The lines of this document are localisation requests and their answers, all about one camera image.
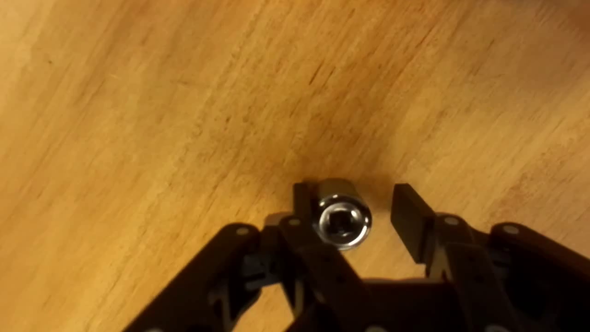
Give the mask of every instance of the wood grain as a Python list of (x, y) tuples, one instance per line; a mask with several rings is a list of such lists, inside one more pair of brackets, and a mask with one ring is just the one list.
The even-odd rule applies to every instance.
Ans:
[[(0, 22), (0, 330), (122, 330), (307, 177), (368, 196), (366, 277), (421, 273), (397, 181), (590, 255), (581, 0), (6, 0)], [(281, 297), (239, 330), (283, 330)]]

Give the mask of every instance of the wooden surface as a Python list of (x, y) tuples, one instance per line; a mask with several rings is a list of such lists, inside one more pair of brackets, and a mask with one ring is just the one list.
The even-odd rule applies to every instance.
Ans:
[[(307, 177), (375, 209), (351, 262), (416, 277), (410, 181), (590, 255), (583, 0), (4, 0), (0, 330), (122, 330), (226, 223)], [(239, 330), (281, 330), (264, 294)]]

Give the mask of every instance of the wooden table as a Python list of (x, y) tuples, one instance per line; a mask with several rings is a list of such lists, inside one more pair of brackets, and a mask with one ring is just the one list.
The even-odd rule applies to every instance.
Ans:
[[(122, 330), (226, 223), (294, 181), (371, 203), (364, 277), (421, 268), (393, 183), (590, 255), (583, 0), (6, 0), (0, 330)], [(239, 330), (281, 330), (279, 288)]]

